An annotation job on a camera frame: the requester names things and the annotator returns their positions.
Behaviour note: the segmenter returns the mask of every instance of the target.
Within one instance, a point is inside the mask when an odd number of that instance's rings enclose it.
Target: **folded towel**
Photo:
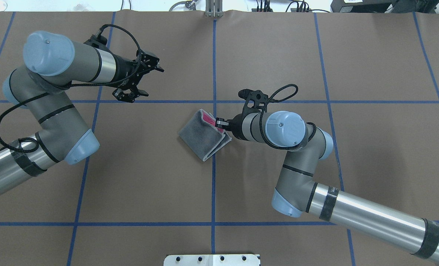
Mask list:
[[[199,109],[178,135],[191,150],[206,161],[232,138],[224,129],[215,127],[216,119]]]

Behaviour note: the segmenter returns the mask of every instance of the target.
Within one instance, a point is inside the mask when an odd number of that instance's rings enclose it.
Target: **metal stand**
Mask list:
[[[222,17],[223,16],[223,0],[206,0],[206,16]]]

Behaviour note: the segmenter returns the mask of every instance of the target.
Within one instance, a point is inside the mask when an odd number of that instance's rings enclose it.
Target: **wire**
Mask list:
[[[297,0],[290,0],[290,1],[292,1],[292,2],[288,5],[287,10],[285,10],[285,12],[288,12],[288,9],[292,5],[292,3],[296,3],[296,11],[297,12],[307,12],[308,10],[310,10],[309,4],[305,1],[297,1]]]
[[[280,99],[280,100],[275,100],[275,99],[274,99],[274,96],[277,95],[277,93],[279,93],[280,91],[283,91],[284,89],[289,88],[289,87],[294,87],[294,88],[295,88],[295,92],[292,93],[291,95],[289,95],[289,96],[283,98],[283,99]],[[267,99],[267,101],[266,101],[265,104],[264,104],[264,107],[263,107],[262,110],[260,111],[260,118],[259,118],[259,120],[258,120],[258,127],[259,127],[259,129],[260,129],[260,135],[262,136],[262,139],[265,141],[265,143],[266,143],[268,146],[270,146],[270,147],[272,147],[272,148],[274,148],[274,149],[277,149],[277,150],[294,150],[294,149],[296,149],[297,147],[300,146],[300,143],[298,143],[298,144],[295,145],[295,146],[291,146],[291,147],[279,147],[279,146],[275,146],[275,145],[273,145],[272,143],[270,143],[270,142],[267,140],[267,138],[265,137],[264,130],[263,130],[263,128],[262,128],[262,120],[263,120],[263,117],[264,117],[265,109],[267,109],[267,105],[268,105],[269,103],[280,103],[280,102],[283,102],[283,101],[285,101],[285,100],[287,100],[287,99],[289,99],[289,98],[292,98],[292,97],[295,96],[297,93],[298,93],[298,86],[296,86],[295,84],[288,84],[288,85],[282,86],[280,89],[276,90],[276,91],[275,91],[275,92],[274,92],[274,93],[273,93],[273,94]]]
[[[307,10],[307,11],[305,11],[305,12],[310,12],[310,11],[324,11],[324,12],[327,12],[327,13],[331,13],[331,12],[329,12],[329,11],[327,11],[327,10]]]
[[[45,97],[45,96],[47,96],[47,95],[49,95],[47,92],[46,92],[46,93],[42,93],[42,94],[40,94],[40,95],[37,95],[37,96],[32,97],[32,98],[30,98],[30,99],[27,99],[27,100],[25,100],[25,101],[23,101],[23,102],[20,102],[20,103],[18,103],[18,104],[15,105],[15,106],[12,106],[11,108],[9,108],[8,110],[6,110],[4,113],[2,113],[2,114],[0,115],[0,124],[1,124],[1,121],[3,120],[3,118],[4,118],[5,116],[7,116],[8,113],[10,113],[10,112],[16,110],[17,108],[19,108],[19,107],[21,107],[21,106],[23,106],[23,105],[25,105],[25,104],[27,104],[27,103],[29,103],[29,102],[35,101],[35,100],[40,99],[40,98],[42,98],[42,97]],[[35,139],[33,139],[33,138],[21,138],[21,139],[18,139],[18,140],[19,140],[20,142],[21,142],[21,141],[32,142],[32,143],[35,144],[35,147],[32,148],[32,149],[30,149],[30,150],[19,149],[19,148],[16,148],[16,147],[13,147],[13,146],[9,145],[8,143],[5,143],[5,142],[2,140],[1,136],[0,136],[0,144],[3,145],[3,147],[8,148],[8,149],[13,150],[13,151],[17,151],[18,153],[32,153],[32,152],[36,151],[36,150],[39,148],[39,143],[37,142],[37,140],[35,140]]]
[[[300,5],[300,4],[298,3],[298,1],[291,1],[290,4],[288,4],[287,10],[285,10],[285,13],[288,12],[288,9],[289,9],[290,6],[292,5],[292,3],[296,3],[296,8],[298,9],[298,6]]]
[[[316,125],[315,123],[312,122],[307,122],[307,124],[311,125],[313,127],[313,132],[311,133],[311,135],[309,135],[308,137],[308,142],[311,141],[311,139],[314,137],[314,135],[316,134]]]

